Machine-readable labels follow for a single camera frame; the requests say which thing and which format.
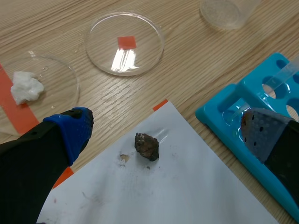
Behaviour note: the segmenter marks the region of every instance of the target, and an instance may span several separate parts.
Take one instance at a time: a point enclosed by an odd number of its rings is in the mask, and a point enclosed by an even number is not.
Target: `orange tape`
[[[16,131],[24,134],[39,122],[27,104],[15,104],[10,92],[12,86],[12,81],[0,65],[0,105]]]
[[[72,169],[70,167],[68,167],[59,177],[59,179],[56,181],[56,183],[54,184],[53,188],[57,187],[59,184],[61,184],[63,181],[65,181],[67,178],[69,178],[70,176],[72,176],[74,174],[74,172],[72,171]]]
[[[168,102],[167,99],[163,100],[161,103],[159,103],[157,106],[155,106],[153,108],[154,111],[157,111],[158,109],[160,109],[162,106],[164,106],[166,103]]]

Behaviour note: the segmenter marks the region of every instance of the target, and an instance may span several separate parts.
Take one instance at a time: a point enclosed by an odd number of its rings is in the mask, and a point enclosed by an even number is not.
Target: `wooden table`
[[[107,75],[88,59],[84,34],[101,14],[136,11],[161,26],[164,55],[136,77]],[[80,78],[80,106],[95,116],[93,137],[72,166],[80,169],[167,98],[197,133],[281,223],[295,221],[195,118],[195,110],[228,83],[236,83],[267,56],[299,53],[299,1],[264,0],[245,27],[218,30],[199,14],[196,0],[1,0],[0,62],[21,55],[54,54]],[[1,135],[4,142],[11,137]]]

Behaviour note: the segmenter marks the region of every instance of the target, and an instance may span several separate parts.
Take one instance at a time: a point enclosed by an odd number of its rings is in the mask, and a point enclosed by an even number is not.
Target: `rock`
[[[159,158],[159,142],[147,134],[136,133],[135,149],[149,161],[155,161]]]

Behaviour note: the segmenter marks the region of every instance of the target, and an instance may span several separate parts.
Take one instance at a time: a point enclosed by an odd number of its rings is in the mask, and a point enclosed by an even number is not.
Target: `white cotton ball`
[[[26,101],[37,100],[39,95],[43,92],[43,84],[34,77],[35,74],[31,72],[14,72],[14,85],[10,91],[17,105],[23,104]]]

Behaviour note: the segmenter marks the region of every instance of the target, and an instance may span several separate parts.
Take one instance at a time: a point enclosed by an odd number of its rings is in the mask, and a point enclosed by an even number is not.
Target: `white paper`
[[[135,151],[136,133],[158,139],[157,161]],[[277,224],[170,102],[51,191],[38,222]]]

